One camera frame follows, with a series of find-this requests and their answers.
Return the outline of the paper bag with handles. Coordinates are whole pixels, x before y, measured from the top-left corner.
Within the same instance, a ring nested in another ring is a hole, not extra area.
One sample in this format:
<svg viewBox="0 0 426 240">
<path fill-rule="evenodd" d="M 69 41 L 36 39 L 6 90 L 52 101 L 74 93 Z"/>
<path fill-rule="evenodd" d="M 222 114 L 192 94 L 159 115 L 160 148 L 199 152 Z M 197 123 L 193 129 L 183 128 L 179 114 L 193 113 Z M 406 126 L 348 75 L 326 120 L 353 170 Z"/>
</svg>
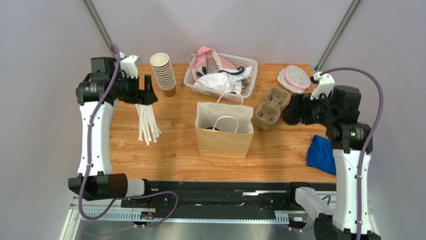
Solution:
<svg viewBox="0 0 426 240">
<path fill-rule="evenodd" d="M 195 131 L 200 155 L 244 159 L 254 136 L 254 109 L 240 104 L 198 102 Z"/>
</svg>

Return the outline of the black coffee cup lid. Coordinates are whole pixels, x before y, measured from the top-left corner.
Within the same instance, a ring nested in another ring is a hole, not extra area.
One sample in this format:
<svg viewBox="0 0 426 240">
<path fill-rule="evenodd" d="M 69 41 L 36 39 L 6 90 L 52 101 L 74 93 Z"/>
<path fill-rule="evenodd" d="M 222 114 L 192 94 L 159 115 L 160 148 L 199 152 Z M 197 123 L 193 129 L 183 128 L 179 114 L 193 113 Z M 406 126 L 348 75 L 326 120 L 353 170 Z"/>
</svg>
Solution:
<svg viewBox="0 0 426 240">
<path fill-rule="evenodd" d="M 211 127 L 207 127 L 206 129 L 207 129 L 207 130 L 220 131 L 219 129 L 217 129 L 217 128 L 213 127 L 213 126 L 211 126 Z"/>
</svg>

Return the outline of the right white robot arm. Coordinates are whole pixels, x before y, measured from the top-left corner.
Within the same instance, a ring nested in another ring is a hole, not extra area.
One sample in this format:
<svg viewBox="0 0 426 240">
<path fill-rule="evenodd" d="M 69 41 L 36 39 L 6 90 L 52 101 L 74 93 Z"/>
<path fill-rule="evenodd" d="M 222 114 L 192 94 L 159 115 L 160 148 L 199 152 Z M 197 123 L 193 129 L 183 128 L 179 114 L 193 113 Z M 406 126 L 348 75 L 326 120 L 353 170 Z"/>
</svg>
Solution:
<svg viewBox="0 0 426 240">
<path fill-rule="evenodd" d="M 330 94 L 293 94 L 282 111 L 289 125 L 325 127 L 336 166 L 336 201 L 331 209 L 314 189 L 301 185 L 295 202 L 313 218 L 318 240 L 378 240 L 368 212 L 367 180 L 373 150 L 372 129 L 360 123 L 362 95 L 355 87 L 338 85 Z"/>
</svg>

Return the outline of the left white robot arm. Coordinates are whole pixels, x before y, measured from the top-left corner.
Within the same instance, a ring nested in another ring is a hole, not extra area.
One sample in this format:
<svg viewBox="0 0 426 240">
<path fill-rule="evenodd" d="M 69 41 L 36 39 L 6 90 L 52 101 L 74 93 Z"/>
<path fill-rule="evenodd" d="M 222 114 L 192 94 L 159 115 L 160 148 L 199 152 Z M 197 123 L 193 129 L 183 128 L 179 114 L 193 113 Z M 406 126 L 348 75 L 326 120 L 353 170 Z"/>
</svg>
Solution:
<svg viewBox="0 0 426 240">
<path fill-rule="evenodd" d="M 158 101 L 152 78 L 144 76 L 139 89 L 138 55 L 121 57 L 119 67 L 113 57 L 93 57 L 91 73 L 75 90 L 82 119 L 82 150 L 77 177 L 68 179 L 68 188 L 86 201 L 142 196 L 146 179 L 130 179 L 113 173 L 110 158 L 110 126 L 118 101 L 152 105 Z"/>
</svg>

